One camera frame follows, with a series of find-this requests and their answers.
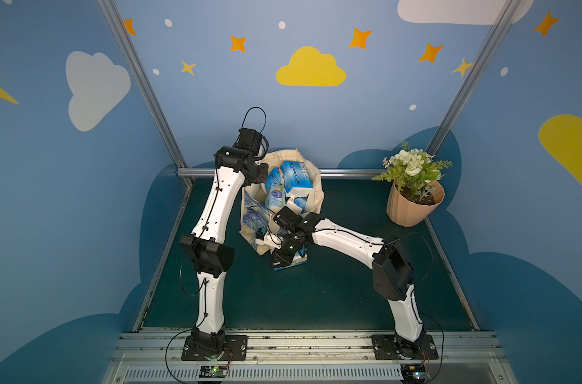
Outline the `floral tissue pack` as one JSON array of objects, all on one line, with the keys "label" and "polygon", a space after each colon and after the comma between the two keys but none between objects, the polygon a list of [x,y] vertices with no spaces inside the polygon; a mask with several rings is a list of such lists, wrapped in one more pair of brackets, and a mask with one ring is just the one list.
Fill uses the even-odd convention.
[{"label": "floral tissue pack", "polygon": [[292,262],[288,265],[284,265],[282,262],[275,262],[273,265],[273,269],[275,270],[284,270],[290,267],[299,266],[305,264],[308,261],[308,254],[305,247],[303,247],[300,251],[298,251],[292,260]]}]

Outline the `light blue tissue box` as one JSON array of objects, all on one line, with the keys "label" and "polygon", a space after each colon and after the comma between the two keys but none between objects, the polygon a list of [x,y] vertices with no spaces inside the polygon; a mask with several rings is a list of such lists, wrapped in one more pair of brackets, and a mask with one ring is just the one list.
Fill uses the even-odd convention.
[{"label": "light blue tissue box", "polygon": [[272,190],[268,191],[265,199],[265,208],[273,213],[278,213],[278,211],[285,206],[286,191],[283,186],[274,187]]}]

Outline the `cream canvas tote bag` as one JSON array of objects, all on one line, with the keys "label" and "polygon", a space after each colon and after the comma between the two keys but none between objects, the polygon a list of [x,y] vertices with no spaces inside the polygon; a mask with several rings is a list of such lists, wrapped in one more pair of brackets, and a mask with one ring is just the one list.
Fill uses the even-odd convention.
[{"label": "cream canvas tote bag", "polygon": [[[306,197],[300,197],[297,193],[288,195],[285,188],[285,176],[282,165],[285,161],[304,164],[307,178],[312,187]],[[325,200],[325,192],[322,189],[321,171],[313,163],[308,161],[299,150],[279,150],[269,153],[262,160],[269,166],[266,174],[267,180],[261,184],[252,184],[241,190],[241,236],[260,255],[270,251],[272,246],[259,245],[257,243],[257,231],[266,230],[267,240],[282,232],[273,221],[275,214],[287,206],[294,213],[306,215],[310,212],[320,213],[322,203]]]}]

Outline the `blue tissue pack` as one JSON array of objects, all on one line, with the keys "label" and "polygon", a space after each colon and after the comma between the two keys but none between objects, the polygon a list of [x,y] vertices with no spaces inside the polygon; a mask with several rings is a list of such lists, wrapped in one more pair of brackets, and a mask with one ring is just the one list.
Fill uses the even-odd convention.
[{"label": "blue tissue pack", "polygon": [[286,160],[281,164],[281,171],[288,193],[293,189],[312,189],[308,169],[304,162]]},{"label": "blue tissue pack", "polygon": [[275,167],[270,171],[266,183],[265,183],[265,190],[270,191],[274,187],[284,186],[284,178],[279,167]]},{"label": "blue tissue pack", "polygon": [[308,212],[313,208],[311,196],[312,188],[294,188],[290,192],[292,203],[302,209],[302,212]]}]

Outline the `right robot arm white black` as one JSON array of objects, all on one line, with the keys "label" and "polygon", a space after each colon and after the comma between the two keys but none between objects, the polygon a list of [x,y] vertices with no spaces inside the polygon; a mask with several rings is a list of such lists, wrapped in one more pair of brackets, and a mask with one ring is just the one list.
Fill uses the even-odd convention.
[{"label": "right robot arm white black", "polygon": [[273,217],[280,231],[257,231],[257,243],[271,250],[275,270],[299,263],[311,245],[322,246],[357,260],[373,272],[375,291],[390,305],[396,343],[416,351],[426,337],[415,299],[414,267],[400,239],[363,235],[337,225],[328,218],[308,213],[295,214],[288,208]]}]

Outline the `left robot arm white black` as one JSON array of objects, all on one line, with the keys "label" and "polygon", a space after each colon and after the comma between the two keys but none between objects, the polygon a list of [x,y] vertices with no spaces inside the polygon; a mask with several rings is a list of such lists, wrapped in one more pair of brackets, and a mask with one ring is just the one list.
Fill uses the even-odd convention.
[{"label": "left robot arm white black", "polygon": [[225,233],[241,188],[267,179],[264,142],[261,132],[241,128],[236,142],[215,154],[214,180],[204,210],[191,234],[181,237],[199,281],[199,315],[187,344],[206,358],[217,358],[225,349],[223,294],[235,256],[225,245]]}]

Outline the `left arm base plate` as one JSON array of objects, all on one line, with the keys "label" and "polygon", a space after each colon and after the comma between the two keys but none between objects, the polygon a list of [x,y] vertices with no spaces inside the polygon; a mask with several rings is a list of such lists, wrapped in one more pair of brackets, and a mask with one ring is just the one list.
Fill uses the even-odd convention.
[{"label": "left arm base plate", "polygon": [[249,338],[247,335],[189,336],[182,350],[182,361],[245,361]]}]

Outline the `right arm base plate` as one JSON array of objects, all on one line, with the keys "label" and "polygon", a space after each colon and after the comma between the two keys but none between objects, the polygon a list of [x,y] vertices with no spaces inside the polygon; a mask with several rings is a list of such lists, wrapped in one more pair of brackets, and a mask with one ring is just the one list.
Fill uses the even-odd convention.
[{"label": "right arm base plate", "polygon": [[377,360],[438,360],[438,348],[431,335],[421,334],[411,342],[397,334],[373,334],[371,336]]}]

